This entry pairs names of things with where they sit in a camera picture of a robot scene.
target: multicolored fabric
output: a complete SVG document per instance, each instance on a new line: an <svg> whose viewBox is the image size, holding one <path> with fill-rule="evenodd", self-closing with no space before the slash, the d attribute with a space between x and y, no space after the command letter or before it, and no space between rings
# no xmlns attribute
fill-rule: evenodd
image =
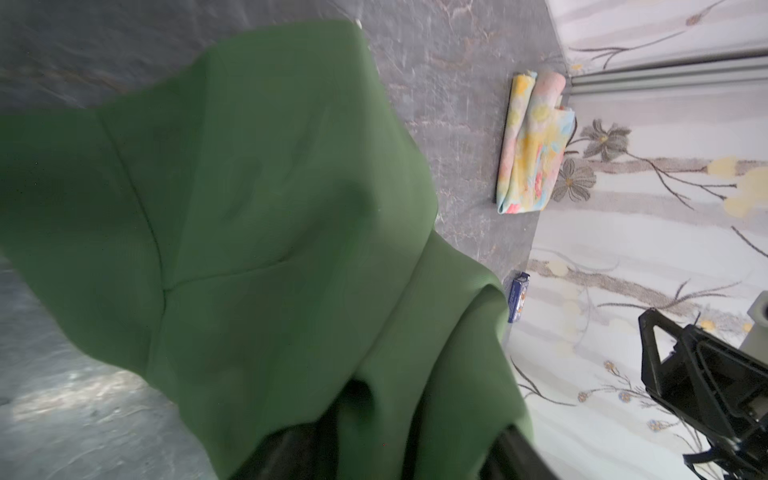
<svg viewBox="0 0 768 480"><path fill-rule="evenodd" d="M511 127L519 116L520 102L526 96L523 88L516 88L519 77L535 78L535 74L515 78L511 95L515 98L510 100L505 132L513 132ZM565 77L561 74L544 73L528 94L528 107L517 136L505 135L496 187L500 214L532 212L546 207L558 178L565 145L574 129L574 112L556 107L564 87Z"/></svg>

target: wall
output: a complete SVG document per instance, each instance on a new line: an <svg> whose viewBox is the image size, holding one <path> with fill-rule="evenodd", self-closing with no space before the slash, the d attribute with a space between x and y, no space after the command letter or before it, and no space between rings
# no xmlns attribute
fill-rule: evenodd
<svg viewBox="0 0 768 480"><path fill-rule="evenodd" d="M655 306L735 346L752 327L768 290L768 84L571 106L580 126L508 344L537 446L563 479L695 478L680 456L706 439L645 393L637 317Z"/></svg>
<svg viewBox="0 0 768 480"><path fill-rule="evenodd" d="M765 0L547 0L572 75L768 48Z"/></svg>

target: green cloth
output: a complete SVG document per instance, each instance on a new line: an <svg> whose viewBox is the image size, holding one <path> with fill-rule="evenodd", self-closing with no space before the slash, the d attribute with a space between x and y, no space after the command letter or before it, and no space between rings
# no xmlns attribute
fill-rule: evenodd
<svg viewBox="0 0 768 480"><path fill-rule="evenodd" d="M347 22L255 31L99 108L0 117L0 246L83 352L178 404L220 478L337 408L337 478L476 475L530 435L498 279Z"/></svg>

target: gray countertop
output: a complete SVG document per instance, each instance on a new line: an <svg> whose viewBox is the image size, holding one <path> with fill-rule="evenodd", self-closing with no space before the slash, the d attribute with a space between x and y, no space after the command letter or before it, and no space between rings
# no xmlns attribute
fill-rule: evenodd
<svg viewBox="0 0 768 480"><path fill-rule="evenodd" d="M239 31L359 21L439 196L435 228L502 279L525 266L538 214L492 198L513 72L564 71L544 0L5 0L0 110L87 107L173 74ZM89 359L0 260L0 476L215 478L176 409Z"/></svg>

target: gray flower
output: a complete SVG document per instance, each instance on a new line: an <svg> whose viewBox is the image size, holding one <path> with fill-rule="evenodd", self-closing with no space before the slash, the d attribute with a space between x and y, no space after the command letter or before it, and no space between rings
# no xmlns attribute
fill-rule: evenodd
<svg viewBox="0 0 768 480"><path fill-rule="evenodd" d="M581 130L581 136L592 140L584 149L584 158L589 158L598 153L603 161L611 161L627 151L629 139L627 135L632 132L629 128L619 127L616 124L608 131L603 130L603 121L595 118L592 125Z"/></svg>
<svg viewBox="0 0 768 480"><path fill-rule="evenodd" d="M552 200L559 202L565 194L572 201L589 200L589 189L594 187L598 179L589 167L576 168L572 158L563 160L563 166L558 173L558 179L552 189Z"/></svg>

